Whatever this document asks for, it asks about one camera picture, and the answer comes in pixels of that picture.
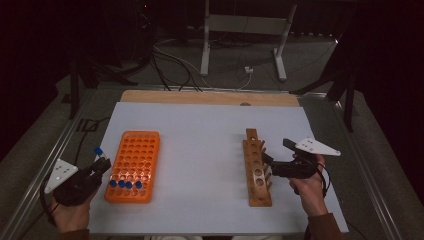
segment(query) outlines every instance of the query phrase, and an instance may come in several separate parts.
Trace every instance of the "white plastic bracket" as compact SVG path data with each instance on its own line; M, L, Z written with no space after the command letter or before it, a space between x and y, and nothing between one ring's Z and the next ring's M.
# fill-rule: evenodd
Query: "white plastic bracket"
M60 186L60 184L62 184L76 172L78 172L77 167L61 159L57 159L52 174L50 175L50 179L47 182L46 188L44 189L44 192L46 194L51 193L54 189Z
M296 144L296 148L313 154L340 156L340 151L332 149L312 138L305 138Z

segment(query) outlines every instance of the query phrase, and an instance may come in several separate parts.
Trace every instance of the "orange plastic rack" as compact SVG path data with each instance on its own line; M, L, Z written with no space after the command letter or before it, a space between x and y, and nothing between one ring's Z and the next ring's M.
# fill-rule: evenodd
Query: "orange plastic rack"
M155 131L122 134L105 192L111 203L149 203L152 198L160 138Z

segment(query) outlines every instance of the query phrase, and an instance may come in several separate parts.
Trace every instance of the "person's right hand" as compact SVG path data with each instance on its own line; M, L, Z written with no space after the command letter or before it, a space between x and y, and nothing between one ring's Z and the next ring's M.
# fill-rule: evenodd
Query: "person's right hand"
M318 163L324 166L325 159L322 155L316 155ZM322 192L322 179L315 173L308 179L289 178L290 186L299 191L302 207L309 217L321 216L328 213Z

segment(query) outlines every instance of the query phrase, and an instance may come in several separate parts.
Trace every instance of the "white table surface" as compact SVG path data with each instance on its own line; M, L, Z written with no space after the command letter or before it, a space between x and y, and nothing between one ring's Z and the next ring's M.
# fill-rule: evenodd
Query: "white table surface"
M158 131L161 146L153 197L149 204L107 202L109 170L91 203L90 231L128 235L304 232L307 216L285 178L270 178L272 207L249 206L242 146L246 128L257 129L267 153L278 161L292 160L292 151L282 146L283 138L295 142L313 138L301 107L117 103L101 148L113 164L123 132ZM347 232L332 187L325 201L340 230Z

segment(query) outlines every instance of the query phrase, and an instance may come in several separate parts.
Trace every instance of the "person's left hand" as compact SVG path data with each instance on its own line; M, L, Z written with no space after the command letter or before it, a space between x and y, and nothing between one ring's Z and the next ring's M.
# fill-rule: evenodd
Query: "person's left hand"
M53 197L50 211L57 206L52 216L60 233L82 230L88 227L90 220L90 202L96 195L97 190L92 193L84 203L72 207L66 207L61 204L57 206L58 203Z

